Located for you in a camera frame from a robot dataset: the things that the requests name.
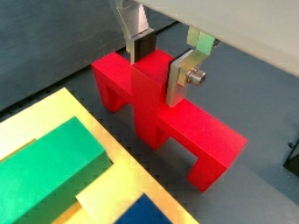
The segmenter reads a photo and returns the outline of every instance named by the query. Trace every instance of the yellow block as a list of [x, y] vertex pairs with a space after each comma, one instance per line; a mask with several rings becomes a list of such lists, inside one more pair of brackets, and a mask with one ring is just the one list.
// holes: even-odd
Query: yellow block
[[110, 224], [141, 193], [172, 223], [197, 223], [65, 88], [0, 123], [0, 160], [73, 116], [106, 149], [113, 165], [77, 195], [80, 205], [74, 204], [54, 223], [90, 223], [90, 218], [94, 223]]

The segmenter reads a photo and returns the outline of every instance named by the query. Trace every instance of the red arch block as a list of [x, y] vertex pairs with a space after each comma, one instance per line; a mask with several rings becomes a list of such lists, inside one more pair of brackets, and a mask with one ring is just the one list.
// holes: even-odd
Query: red arch block
[[134, 110], [137, 136], [156, 150], [172, 137], [197, 157], [188, 180], [205, 191], [228, 169], [247, 139], [189, 101], [164, 102], [168, 63], [154, 51], [132, 66], [116, 53], [92, 63], [100, 98], [113, 113], [126, 103]]

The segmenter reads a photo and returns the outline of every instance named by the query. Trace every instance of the dark gray floor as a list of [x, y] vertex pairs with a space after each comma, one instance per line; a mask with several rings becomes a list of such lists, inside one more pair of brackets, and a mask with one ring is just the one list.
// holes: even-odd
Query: dark gray floor
[[[156, 30], [173, 22], [145, 12]], [[124, 45], [108, 0], [1, 0], [0, 111]]]
[[[188, 46], [187, 27], [177, 24], [158, 35], [157, 46], [177, 55]], [[110, 115], [100, 104], [89, 68], [10, 108], [10, 114], [66, 87], [116, 140], [150, 172], [201, 224], [299, 223], [299, 178], [281, 164], [288, 142], [299, 137], [299, 79], [220, 44], [203, 68], [208, 79], [191, 87], [188, 98], [247, 139], [232, 167], [205, 193], [187, 182], [195, 157], [169, 140], [152, 152], [134, 135], [132, 109]]]

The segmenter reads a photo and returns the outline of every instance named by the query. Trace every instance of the toy block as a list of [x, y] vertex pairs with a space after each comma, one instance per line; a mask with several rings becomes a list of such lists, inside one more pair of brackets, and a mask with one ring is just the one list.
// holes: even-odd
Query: toy block
[[[76, 196], [78, 204], [76, 203], [72, 205], [69, 209], [60, 214], [60, 217], [53, 223], [61, 224], [65, 221], [68, 224], [77, 224], [89, 223], [90, 220], [93, 223], [110, 224], [113, 223], [110, 219], [96, 220], [98, 214], [105, 213], [105, 216], [112, 217], [116, 221], [142, 193], [146, 194], [148, 198], [173, 224], [197, 223], [65, 88], [0, 123], [0, 133], [2, 133], [2, 135], [0, 135], [0, 151], [6, 151], [9, 154], [13, 153], [14, 150], [29, 143], [32, 139], [38, 140], [73, 116], [78, 118], [89, 133], [102, 145], [113, 165], [78, 193]], [[106, 173], [110, 172], [114, 173], [114, 175], [118, 174], [118, 176], [116, 176], [116, 178], [113, 178], [113, 176], [108, 178]], [[128, 202], [124, 202], [121, 204], [121, 209], [118, 209], [118, 205], [113, 203], [118, 195], [114, 195], [113, 191], [110, 192], [109, 190], [113, 189], [113, 187], [110, 187], [110, 181], [113, 182], [114, 179], [121, 180], [120, 177], [126, 176], [124, 173], [128, 173], [126, 175], [129, 175], [130, 181], [137, 181], [138, 184], [133, 184], [129, 191], [128, 187], [118, 187], [120, 190], [124, 190], [122, 192], [120, 191], [121, 194], [128, 198]], [[126, 182], [116, 182], [116, 184], [117, 186], [122, 186]], [[100, 201], [105, 199], [100, 198], [100, 189], [105, 189], [108, 198], [108, 203], [105, 203], [105, 205], [100, 204]]]
[[137, 199], [125, 213], [117, 219], [116, 224], [168, 224], [171, 223], [154, 203], [145, 194]]
[[94, 224], [89, 218], [85, 210], [81, 208], [78, 202], [76, 202], [68, 210], [60, 215], [60, 217], [52, 222], [52, 224]]
[[[247, 139], [185, 99], [173, 108], [168, 107], [164, 99], [172, 59], [156, 50], [130, 66], [128, 61], [110, 53], [92, 63], [92, 69], [97, 85], [110, 88], [113, 94], [132, 104], [134, 131], [149, 147], [156, 150], [172, 137], [197, 157], [188, 180], [204, 192], [229, 168]], [[101, 89], [104, 106], [106, 101], [108, 105], [113, 105], [117, 97], [108, 96]]]
[[70, 118], [0, 164], [0, 222], [53, 221], [109, 166], [98, 141]]

